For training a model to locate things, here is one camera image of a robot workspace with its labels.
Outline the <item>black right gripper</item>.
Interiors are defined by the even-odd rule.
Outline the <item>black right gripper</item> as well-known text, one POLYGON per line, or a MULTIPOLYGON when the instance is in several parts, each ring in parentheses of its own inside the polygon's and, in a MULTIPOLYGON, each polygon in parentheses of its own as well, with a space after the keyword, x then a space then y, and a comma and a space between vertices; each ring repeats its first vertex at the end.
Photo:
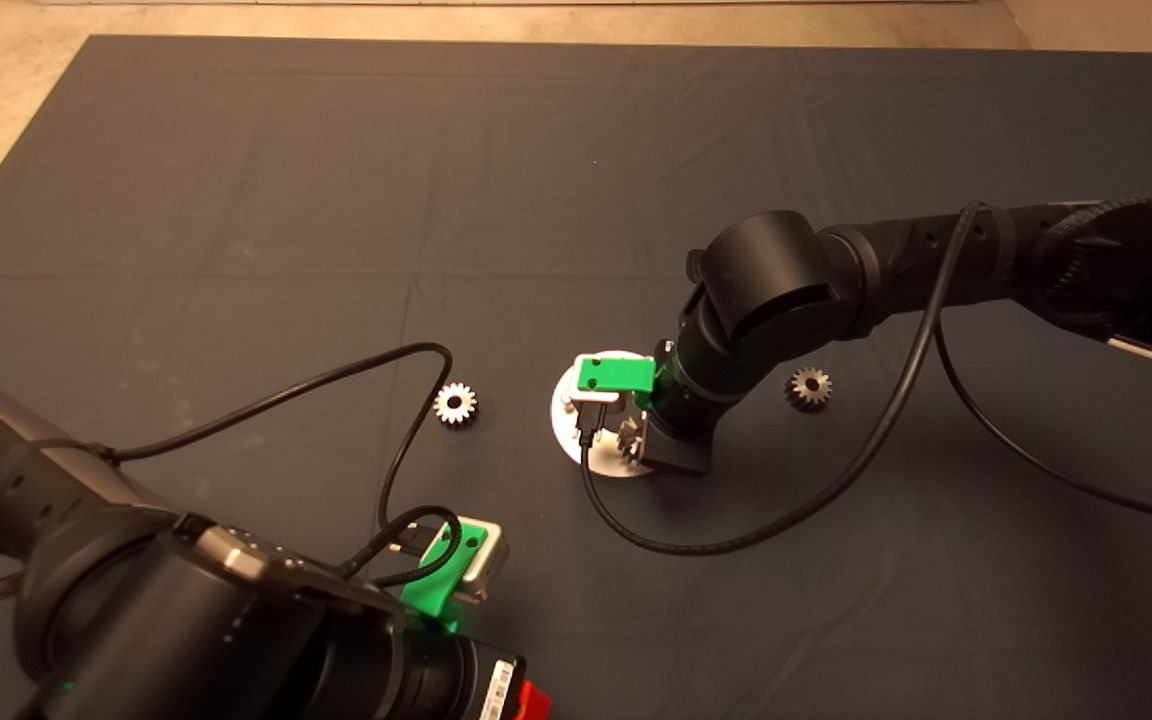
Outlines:
POLYGON ((708 473, 721 418, 722 406, 704 397, 675 397, 654 406, 643 418, 641 464, 685 475, 708 473))

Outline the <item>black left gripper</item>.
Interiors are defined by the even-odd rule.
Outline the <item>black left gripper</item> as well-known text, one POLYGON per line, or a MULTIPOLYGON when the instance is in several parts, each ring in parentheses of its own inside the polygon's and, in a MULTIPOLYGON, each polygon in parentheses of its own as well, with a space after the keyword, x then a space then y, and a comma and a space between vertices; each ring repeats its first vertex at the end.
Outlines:
POLYGON ((548 694, 525 682, 525 657, 467 635, 403 639, 399 719, 547 720, 548 694))

